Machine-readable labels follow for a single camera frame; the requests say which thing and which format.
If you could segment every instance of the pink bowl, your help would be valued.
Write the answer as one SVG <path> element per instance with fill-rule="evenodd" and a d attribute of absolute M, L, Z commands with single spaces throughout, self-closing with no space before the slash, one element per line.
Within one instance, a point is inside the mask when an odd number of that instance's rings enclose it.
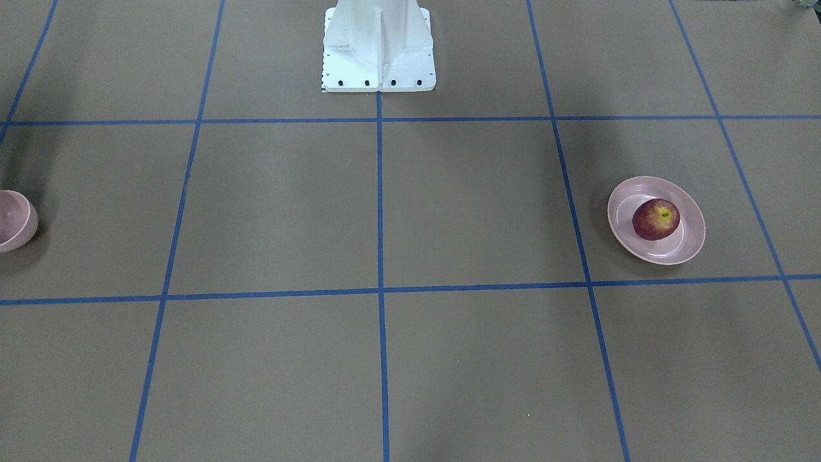
<path fill-rule="evenodd" d="M 0 252 L 29 242 L 37 232 L 37 210 L 16 191 L 0 190 Z"/>

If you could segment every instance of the pink plate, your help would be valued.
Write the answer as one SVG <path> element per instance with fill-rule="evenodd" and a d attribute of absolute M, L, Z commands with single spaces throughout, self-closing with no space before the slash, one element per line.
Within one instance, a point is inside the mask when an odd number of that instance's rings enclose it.
<path fill-rule="evenodd" d="M 633 229 L 633 214 L 650 199 L 661 197 L 678 207 L 681 222 L 664 239 L 648 241 Z M 694 257 L 704 245 L 706 228 L 701 209 L 675 184 L 656 177 L 634 177 L 621 182 L 610 194 L 608 221 L 616 240 L 628 252 L 650 263 L 678 265 Z"/>

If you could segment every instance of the plate with apple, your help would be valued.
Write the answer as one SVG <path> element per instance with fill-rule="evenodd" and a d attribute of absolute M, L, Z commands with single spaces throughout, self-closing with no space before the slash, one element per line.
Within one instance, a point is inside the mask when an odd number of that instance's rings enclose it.
<path fill-rule="evenodd" d="M 627 179 L 610 194 L 608 221 L 628 252 L 659 265 L 678 265 L 704 245 L 701 209 L 677 185 L 657 177 Z"/>

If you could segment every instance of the apple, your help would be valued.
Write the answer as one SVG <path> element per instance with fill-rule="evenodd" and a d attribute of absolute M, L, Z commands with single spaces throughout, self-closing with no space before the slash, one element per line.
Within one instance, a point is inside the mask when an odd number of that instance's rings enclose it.
<path fill-rule="evenodd" d="M 650 199 L 633 214 L 633 229 L 642 239 L 658 241 L 678 228 L 681 217 L 676 206 L 666 199 Z"/>

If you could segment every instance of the grid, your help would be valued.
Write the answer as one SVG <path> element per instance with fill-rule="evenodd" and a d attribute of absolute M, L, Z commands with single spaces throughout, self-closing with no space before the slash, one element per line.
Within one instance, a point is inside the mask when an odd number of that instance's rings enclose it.
<path fill-rule="evenodd" d="M 821 114 L 793 114 L 793 115 L 753 115 L 753 114 L 724 114 L 719 111 L 719 107 L 710 90 L 707 78 L 704 75 L 702 67 L 699 64 L 699 59 L 696 56 L 694 48 L 688 37 L 684 22 L 682 21 L 679 12 L 673 0 L 668 0 L 672 14 L 676 18 L 676 22 L 681 31 L 681 37 L 684 40 L 686 47 L 692 58 L 693 65 L 698 72 L 704 92 L 707 95 L 709 102 L 713 109 L 713 114 L 710 115 L 612 115 L 612 116 L 562 116 L 557 115 L 553 107 L 553 98 L 551 95 L 551 88 L 549 84 L 548 74 L 549 69 L 546 67 L 542 48 L 539 43 L 539 35 L 537 33 L 536 20 L 534 18 L 533 6 L 530 0 L 526 0 L 528 13 L 530 16 L 530 27 L 533 34 L 533 45 L 535 57 L 539 62 L 539 69 L 544 84 L 544 97 L 547 100 L 549 116 L 504 116 L 504 117 L 430 117 L 430 118 L 390 118 L 383 116 L 383 98 L 381 94 L 376 94 L 376 116 L 374 118 L 204 118 L 205 103 L 209 92 L 209 82 L 211 71 L 213 68 L 213 61 L 218 49 L 220 28 L 222 24 L 222 16 L 225 11 L 225 0 L 219 3 L 216 24 L 213 29 L 213 39 L 211 43 L 210 55 L 206 67 L 204 82 L 202 85 L 200 105 L 196 118 L 192 119 L 145 119 L 145 120 L 73 120 L 73 121 L 15 121 L 13 120 L 21 96 L 25 90 L 30 73 L 39 55 L 40 49 L 48 33 L 51 25 L 54 12 L 57 9 L 58 0 L 53 0 L 48 17 L 44 23 L 42 33 L 40 34 L 37 45 L 31 56 L 28 67 L 22 78 L 15 99 L 11 105 L 11 109 L 2 122 L 2 130 L 0 131 L 0 144 L 2 144 L 6 137 L 7 131 L 10 127 L 37 127 L 37 126 L 78 126 L 78 125 L 187 125 L 194 128 L 194 134 L 190 143 L 190 153 L 188 156 L 185 178 L 179 199 L 179 206 L 177 211 L 177 218 L 172 236 L 172 244 L 168 253 L 167 267 L 165 278 L 163 282 L 163 290 L 160 294 L 146 294 L 136 296 L 111 296 L 111 297 L 78 297 L 78 298 L 24 298 L 24 299 L 3 299 L 0 300 L 0 306 L 26 306 L 26 305 L 53 305 L 53 304 L 73 304 L 73 303 L 127 303 L 127 302 L 154 302 L 158 303 L 158 313 L 156 324 L 154 327 L 154 335 L 149 354 L 149 361 L 145 372 L 144 385 L 142 395 L 140 397 L 140 407 L 135 423 L 134 439 L 131 447 L 130 461 L 137 460 L 137 453 L 140 445 L 140 436 L 144 421 L 145 409 L 149 401 L 149 391 L 151 387 L 152 374 L 154 370 L 154 361 L 157 356 L 158 342 L 161 336 L 163 327 L 163 315 L 165 313 L 166 303 L 168 301 L 179 300 L 208 300 L 208 299 L 231 299 L 231 298 L 285 298 L 285 297 L 314 297 L 314 296 L 337 296 L 337 295 L 352 295 L 352 294 L 373 294 L 378 296 L 378 316 L 379 316 L 379 338 L 380 338 L 380 358 L 381 358 L 381 372 L 382 372 L 382 428 L 383 428 L 383 458 L 386 462 L 390 460 L 390 437 L 389 437 L 389 408 L 388 408 L 388 348 L 386 336 L 386 320 L 385 320 L 385 294 L 386 293 L 423 293 L 423 292 L 460 292 L 460 291 L 500 291 L 500 290 L 514 290 L 514 289 L 560 289 L 560 288 L 583 288 L 586 289 L 589 304 L 592 310 L 596 332 L 598 335 L 599 348 L 603 361 L 603 367 L 606 374 L 610 398 L 612 401 L 612 411 L 617 423 L 619 439 L 621 442 L 621 450 L 625 461 L 631 459 L 630 451 L 628 449 L 628 439 L 625 434 L 624 425 L 621 420 L 621 412 L 617 397 L 617 384 L 613 380 L 610 361 L 608 357 L 607 343 L 605 334 L 603 332 L 602 322 L 599 318 L 599 309 L 597 306 L 595 289 L 610 286 L 638 286 L 638 285 L 657 285 L 657 284 L 716 284 L 716 283 L 745 283 L 745 282 L 762 282 L 773 281 L 781 282 L 787 296 L 791 302 L 792 308 L 795 311 L 796 318 L 800 323 L 806 339 L 807 346 L 814 357 L 816 366 L 821 372 L 821 357 L 819 351 L 814 343 L 810 330 L 805 322 L 804 316 L 800 309 L 799 303 L 792 292 L 791 281 L 797 280 L 821 280 L 821 274 L 788 274 L 784 271 L 781 261 L 779 260 L 773 241 L 764 222 L 764 218 L 759 211 L 754 194 L 747 182 L 745 171 L 741 165 L 740 160 L 736 155 L 732 139 L 725 127 L 726 120 L 801 120 L 821 119 Z M 573 198 L 573 190 L 571 180 L 567 172 L 567 166 L 563 154 L 562 138 L 559 130 L 558 122 L 560 121 L 601 121 L 601 120 L 710 120 L 715 121 L 724 137 L 727 144 L 727 151 L 732 157 L 733 163 L 736 166 L 739 179 L 743 184 L 747 198 L 753 208 L 755 217 L 758 221 L 760 231 L 767 243 L 769 253 L 777 268 L 775 275 L 753 275 L 753 276 L 731 276 L 731 277 L 710 277 L 710 278 L 678 278 L 678 279 L 660 279 L 660 280 L 594 280 L 589 271 L 587 256 L 585 253 L 585 245 L 582 239 L 582 233 L 579 226 L 579 218 L 577 216 L 576 205 Z M 385 123 L 414 123 L 414 122 L 524 122 L 524 121 L 545 121 L 550 122 L 553 127 L 553 135 L 559 157 L 559 164 L 562 168 L 562 177 L 566 189 L 567 206 L 569 207 L 571 219 L 576 236 L 576 243 L 578 246 L 578 253 L 580 263 L 584 273 L 584 280 L 558 283 L 522 283 L 522 284 L 472 284 L 472 285 L 425 285 L 425 286 L 387 286 L 384 278 L 384 229 L 383 217 L 385 214 L 383 206 L 383 124 Z M 171 294 L 169 287 L 172 280 L 172 272 L 174 269 L 175 257 L 177 254 L 177 243 L 180 237 L 180 230 L 184 219 L 186 208 L 186 194 L 188 182 L 191 174 L 191 167 L 195 161 L 197 151 L 197 143 L 200 136 L 200 128 L 204 124 L 254 124 L 254 123 L 351 123 L 351 122 L 366 122 L 373 123 L 376 130 L 377 140 L 377 204 L 378 204 L 378 284 L 376 287 L 364 288 L 350 288 L 350 289 L 313 289 L 313 290 L 284 290 L 284 291 L 268 291 L 268 292 L 241 292 L 241 293 L 183 293 Z"/>

